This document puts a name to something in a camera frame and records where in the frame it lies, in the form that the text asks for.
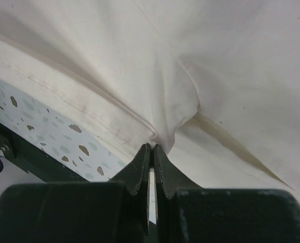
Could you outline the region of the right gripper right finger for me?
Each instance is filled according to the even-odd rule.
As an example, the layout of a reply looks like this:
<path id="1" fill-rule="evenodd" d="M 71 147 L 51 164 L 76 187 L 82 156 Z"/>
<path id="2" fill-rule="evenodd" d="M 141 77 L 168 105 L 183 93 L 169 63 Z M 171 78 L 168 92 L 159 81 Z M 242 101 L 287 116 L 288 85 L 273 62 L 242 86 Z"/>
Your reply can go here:
<path id="1" fill-rule="evenodd" d="M 153 149 L 159 242 L 300 242 L 300 205 L 285 190 L 206 189 Z"/>

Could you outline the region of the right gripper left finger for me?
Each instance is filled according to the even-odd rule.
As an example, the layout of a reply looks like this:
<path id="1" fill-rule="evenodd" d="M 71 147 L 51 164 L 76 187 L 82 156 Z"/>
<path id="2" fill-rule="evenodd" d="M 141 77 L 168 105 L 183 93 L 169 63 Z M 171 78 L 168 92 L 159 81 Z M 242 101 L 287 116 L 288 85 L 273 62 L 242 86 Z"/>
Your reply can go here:
<path id="1" fill-rule="evenodd" d="M 151 147 L 108 182 L 10 186 L 0 196 L 0 242 L 144 242 Z"/>

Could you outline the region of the cream white t-shirt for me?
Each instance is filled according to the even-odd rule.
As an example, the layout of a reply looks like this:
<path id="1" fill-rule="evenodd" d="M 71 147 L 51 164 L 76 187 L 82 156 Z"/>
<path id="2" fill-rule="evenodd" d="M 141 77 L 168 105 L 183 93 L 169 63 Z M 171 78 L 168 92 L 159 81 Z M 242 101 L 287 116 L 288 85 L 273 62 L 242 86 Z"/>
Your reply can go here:
<path id="1" fill-rule="evenodd" d="M 127 156 L 197 120 L 300 191 L 300 1 L 0 1 L 0 79 Z"/>

